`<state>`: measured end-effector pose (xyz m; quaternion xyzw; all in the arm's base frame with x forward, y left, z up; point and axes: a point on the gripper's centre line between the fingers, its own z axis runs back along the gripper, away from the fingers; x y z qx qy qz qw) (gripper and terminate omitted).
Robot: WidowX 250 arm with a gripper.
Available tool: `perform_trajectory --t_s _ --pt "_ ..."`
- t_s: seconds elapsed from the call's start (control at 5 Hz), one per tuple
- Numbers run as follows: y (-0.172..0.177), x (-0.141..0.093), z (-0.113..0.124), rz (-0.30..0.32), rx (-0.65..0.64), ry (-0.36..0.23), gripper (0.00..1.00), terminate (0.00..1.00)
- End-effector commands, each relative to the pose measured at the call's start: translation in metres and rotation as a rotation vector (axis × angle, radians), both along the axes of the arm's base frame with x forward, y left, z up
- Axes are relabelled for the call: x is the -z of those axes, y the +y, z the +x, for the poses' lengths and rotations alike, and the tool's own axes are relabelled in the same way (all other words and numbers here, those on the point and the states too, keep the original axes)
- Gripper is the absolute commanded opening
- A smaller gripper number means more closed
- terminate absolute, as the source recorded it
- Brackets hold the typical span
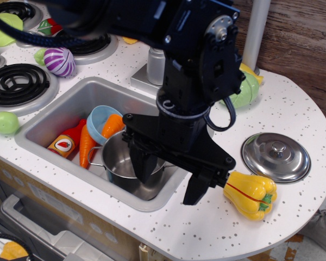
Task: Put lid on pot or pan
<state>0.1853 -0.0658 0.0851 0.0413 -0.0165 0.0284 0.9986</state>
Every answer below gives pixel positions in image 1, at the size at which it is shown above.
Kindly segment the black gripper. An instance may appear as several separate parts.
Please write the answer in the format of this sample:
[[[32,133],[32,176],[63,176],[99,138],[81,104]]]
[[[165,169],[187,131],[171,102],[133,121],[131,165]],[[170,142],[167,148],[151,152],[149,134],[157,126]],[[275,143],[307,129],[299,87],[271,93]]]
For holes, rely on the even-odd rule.
[[[183,204],[196,205],[209,188],[224,187],[235,160],[210,137],[208,129],[224,132],[235,123],[235,111],[229,109],[226,127],[215,125],[210,109],[194,115],[160,111],[159,115],[127,113],[123,116],[124,140],[134,174],[146,183],[163,159],[192,173]]]

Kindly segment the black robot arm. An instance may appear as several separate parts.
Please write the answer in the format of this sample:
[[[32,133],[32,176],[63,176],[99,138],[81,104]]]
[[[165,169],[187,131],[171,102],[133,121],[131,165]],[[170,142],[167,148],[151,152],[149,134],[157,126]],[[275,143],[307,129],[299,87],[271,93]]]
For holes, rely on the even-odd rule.
[[[208,188],[224,186],[235,160],[209,136],[223,127],[210,118],[223,101],[236,119],[231,95],[245,76],[235,47],[239,11],[232,1],[47,1],[48,12],[70,36],[105,33],[137,39],[165,56],[158,116],[125,114],[130,157],[145,182],[158,159],[190,173],[183,203],[196,204]]]

